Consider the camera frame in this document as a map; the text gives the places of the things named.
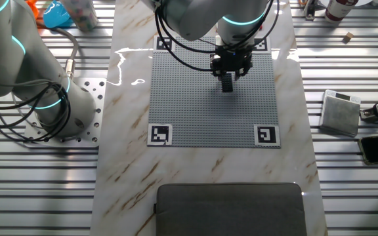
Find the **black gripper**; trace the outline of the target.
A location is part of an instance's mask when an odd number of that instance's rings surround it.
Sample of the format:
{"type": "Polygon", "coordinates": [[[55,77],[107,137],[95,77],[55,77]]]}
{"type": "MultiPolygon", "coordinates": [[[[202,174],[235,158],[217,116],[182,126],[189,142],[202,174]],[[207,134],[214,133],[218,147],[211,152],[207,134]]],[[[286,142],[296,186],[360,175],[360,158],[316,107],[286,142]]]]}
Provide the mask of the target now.
{"type": "Polygon", "coordinates": [[[251,59],[251,48],[226,50],[223,46],[216,47],[215,52],[210,55],[212,74],[221,81],[226,72],[233,71],[234,80],[237,81],[252,67],[251,59]]]}

